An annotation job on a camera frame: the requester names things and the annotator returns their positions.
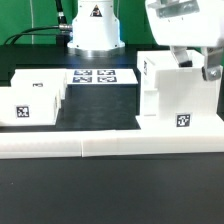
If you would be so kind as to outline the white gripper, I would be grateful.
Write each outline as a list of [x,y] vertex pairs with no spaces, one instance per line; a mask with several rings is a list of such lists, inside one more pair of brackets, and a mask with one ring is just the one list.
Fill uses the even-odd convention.
[[145,0],[153,37],[171,46],[179,67],[191,67],[188,47],[202,47],[205,81],[221,78],[224,47],[224,0]]

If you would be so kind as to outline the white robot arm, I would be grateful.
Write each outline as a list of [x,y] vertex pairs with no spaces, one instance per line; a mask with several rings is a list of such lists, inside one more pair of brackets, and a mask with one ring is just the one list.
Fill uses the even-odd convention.
[[[156,43],[170,48],[180,67],[192,64],[187,49],[198,47],[204,56],[206,81],[221,77],[224,55],[224,0],[144,0],[146,15]],[[113,0],[78,0],[68,48],[84,57],[121,50],[120,21]]]

